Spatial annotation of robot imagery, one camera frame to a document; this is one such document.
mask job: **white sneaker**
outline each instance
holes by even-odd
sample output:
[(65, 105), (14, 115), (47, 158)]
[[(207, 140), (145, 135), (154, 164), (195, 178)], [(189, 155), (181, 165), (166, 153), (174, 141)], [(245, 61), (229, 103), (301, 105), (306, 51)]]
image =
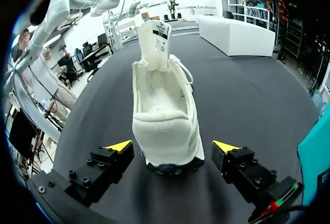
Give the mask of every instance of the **white sneaker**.
[(193, 78), (176, 56), (169, 55), (170, 40), (169, 24), (143, 23), (142, 59), (133, 63), (133, 133), (148, 167), (160, 174), (195, 170), (204, 161)]

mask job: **shoe label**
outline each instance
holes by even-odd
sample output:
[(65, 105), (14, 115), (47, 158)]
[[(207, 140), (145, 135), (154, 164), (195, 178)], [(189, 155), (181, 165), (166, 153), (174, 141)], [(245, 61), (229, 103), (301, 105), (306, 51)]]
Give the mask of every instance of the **shoe label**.
[(163, 23), (157, 22), (154, 24), (153, 33), (167, 40), (169, 33), (169, 26), (168, 25), (165, 26)]
[(155, 48), (162, 54), (165, 51), (165, 42), (162, 42), (156, 38)]

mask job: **box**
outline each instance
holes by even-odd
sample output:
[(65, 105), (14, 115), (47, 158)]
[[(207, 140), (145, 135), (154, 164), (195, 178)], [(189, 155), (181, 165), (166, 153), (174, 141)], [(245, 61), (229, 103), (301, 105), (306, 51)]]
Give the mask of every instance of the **box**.
[(149, 17), (149, 13), (148, 12), (142, 13), (141, 16), (143, 20), (146, 20)]
[(160, 20), (159, 16), (152, 17), (151, 20)]
[(238, 3), (239, 5), (243, 5), (243, 4), (244, 4), (244, 0), (237, 0), (237, 3)]
[(200, 36), (227, 56), (272, 56), (275, 32), (217, 16), (199, 17)]

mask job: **green light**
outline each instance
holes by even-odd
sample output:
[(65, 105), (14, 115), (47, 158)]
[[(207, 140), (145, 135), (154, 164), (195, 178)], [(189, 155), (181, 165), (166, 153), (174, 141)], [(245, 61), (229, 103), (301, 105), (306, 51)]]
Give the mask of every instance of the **green light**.
[(276, 203), (278, 206), (281, 206), (284, 203), (284, 201), (282, 199), (278, 199)]

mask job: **white railing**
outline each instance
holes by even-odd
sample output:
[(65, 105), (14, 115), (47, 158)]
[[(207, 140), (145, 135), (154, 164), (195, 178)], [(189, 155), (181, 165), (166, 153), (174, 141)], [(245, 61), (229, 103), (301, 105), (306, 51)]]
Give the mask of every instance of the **white railing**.
[[(246, 3), (245, 3), (245, 0), (243, 0), (243, 4), (231, 4), (230, 3), (230, 0), (228, 0), (228, 8), (229, 8), (229, 11), (230, 11), (230, 7), (231, 6), (236, 6), (236, 7), (241, 7), (241, 8), (244, 8), (244, 14), (243, 13), (233, 13), (233, 15), (237, 15), (237, 16), (242, 16), (244, 17), (244, 22), (247, 22), (248, 21), (248, 18), (250, 19), (256, 19), (256, 20), (260, 20), (260, 21), (263, 21), (263, 22), (266, 22), (267, 24), (267, 29), (269, 29), (269, 23), (270, 23), (270, 12), (269, 10), (267, 10), (266, 8), (261, 8), (261, 7), (256, 7), (256, 6), (247, 6)], [(266, 12), (266, 16), (267, 18), (266, 19), (263, 19), (263, 18), (259, 18), (259, 17), (255, 17), (253, 15), (249, 15), (251, 14), (251, 12), (249, 11), (249, 9), (255, 9), (255, 10), (261, 10), (263, 12)]]

